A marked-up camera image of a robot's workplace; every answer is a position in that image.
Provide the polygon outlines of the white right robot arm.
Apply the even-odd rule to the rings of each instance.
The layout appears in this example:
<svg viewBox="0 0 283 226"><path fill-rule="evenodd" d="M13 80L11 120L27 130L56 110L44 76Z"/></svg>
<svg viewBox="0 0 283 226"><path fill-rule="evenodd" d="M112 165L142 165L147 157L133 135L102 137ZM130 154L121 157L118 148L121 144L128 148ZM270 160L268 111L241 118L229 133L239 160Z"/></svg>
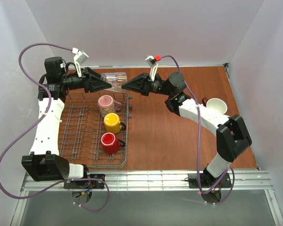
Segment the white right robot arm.
<svg viewBox="0 0 283 226"><path fill-rule="evenodd" d="M168 110L181 117L197 122L216 136L217 153L204 169L202 177L207 183L214 183L226 169L252 144L244 119L239 115L227 116L196 103L186 95L184 76L175 72L166 80L156 74L153 79L141 73L124 83L122 89L148 96L149 93L166 95Z"/></svg>

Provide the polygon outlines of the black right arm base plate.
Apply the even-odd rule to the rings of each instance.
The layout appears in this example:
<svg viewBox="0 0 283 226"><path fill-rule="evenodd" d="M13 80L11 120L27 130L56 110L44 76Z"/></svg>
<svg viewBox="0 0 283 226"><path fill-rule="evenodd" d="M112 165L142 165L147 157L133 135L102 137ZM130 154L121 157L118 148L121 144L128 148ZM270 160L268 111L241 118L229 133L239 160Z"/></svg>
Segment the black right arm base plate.
<svg viewBox="0 0 283 226"><path fill-rule="evenodd" d="M221 178L219 176L218 178L209 177L207 175L204 175L203 173L200 173L200 184L203 189L209 189L217 180ZM188 182L189 188L199 188L198 185L198 178L196 173L190 173L188 176L184 179L185 182ZM230 188L232 186L232 182L230 179L229 173L226 173L222 179L220 180L219 184L217 185L217 188Z"/></svg>

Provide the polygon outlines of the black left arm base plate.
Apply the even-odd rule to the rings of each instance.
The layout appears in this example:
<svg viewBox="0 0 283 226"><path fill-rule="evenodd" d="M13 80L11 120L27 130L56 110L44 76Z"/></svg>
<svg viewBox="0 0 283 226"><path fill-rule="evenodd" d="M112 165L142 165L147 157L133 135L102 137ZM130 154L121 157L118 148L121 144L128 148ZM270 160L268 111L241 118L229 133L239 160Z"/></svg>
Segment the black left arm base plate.
<svg viewBox="0 0 283 226"><path fill-rule="evenodd" d="M87 178L94 178L94 179L101 179L105 181L105 174L90 174ZM94 180L84 180L84 181L72 181L72 182L65 182L63 185L64 189L84 189L87 190L89 188L93 189L102 189L104 188L104 184L100 181Z"/></svg>

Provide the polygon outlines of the clear glass cup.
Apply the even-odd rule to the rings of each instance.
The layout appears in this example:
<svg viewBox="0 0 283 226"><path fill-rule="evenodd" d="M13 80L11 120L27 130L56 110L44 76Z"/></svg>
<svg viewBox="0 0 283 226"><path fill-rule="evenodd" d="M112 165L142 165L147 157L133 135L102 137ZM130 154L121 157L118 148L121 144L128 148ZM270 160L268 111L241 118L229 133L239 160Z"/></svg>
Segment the clear glass cup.
<svg viewBox="0 0 283 226"><path fill-rule="evenodd" d="M111 84L111 88L106 89L111 92L125 92L122 85L127 82L127 75L125 72L102 73L101 78Z"/></svg>

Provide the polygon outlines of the dark red mug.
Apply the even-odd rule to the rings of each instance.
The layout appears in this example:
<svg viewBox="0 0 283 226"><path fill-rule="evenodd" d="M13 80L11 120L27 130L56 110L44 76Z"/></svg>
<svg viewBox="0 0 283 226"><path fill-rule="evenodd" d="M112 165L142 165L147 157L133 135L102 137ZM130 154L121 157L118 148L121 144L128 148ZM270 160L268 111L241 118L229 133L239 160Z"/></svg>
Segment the dark red mug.
<svg viewBox="0 0 283 226"><path fill-rule="evenodd" d="M220 114L225 114L227 112L227 104L225 103L225 101L223 101L222 99L219 98L211 98L211 99L207 99L207 98L202 98L202 104L211 110L214 110Z"/></svg>

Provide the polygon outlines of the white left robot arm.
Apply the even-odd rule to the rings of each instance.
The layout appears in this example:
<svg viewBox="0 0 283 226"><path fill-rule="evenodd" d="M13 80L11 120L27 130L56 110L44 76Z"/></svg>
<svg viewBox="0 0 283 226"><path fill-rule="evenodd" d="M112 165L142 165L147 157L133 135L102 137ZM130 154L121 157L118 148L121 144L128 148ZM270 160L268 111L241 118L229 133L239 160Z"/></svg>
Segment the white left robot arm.
<svg viewBox="0 0 283 226"><path fill-rule="evenodd" d="M82 164L72 164L59 155L58 132L68 91L84 89L97 92L111 88L111 84L89 67L80 68L87 59L85 53L74 56L75 72L69 73L71 63L59 57L45 59L46 73L40 78L38 89L39 119L36 134L29 155L21 163L34 181L81 179L87 176Z"/></svg>

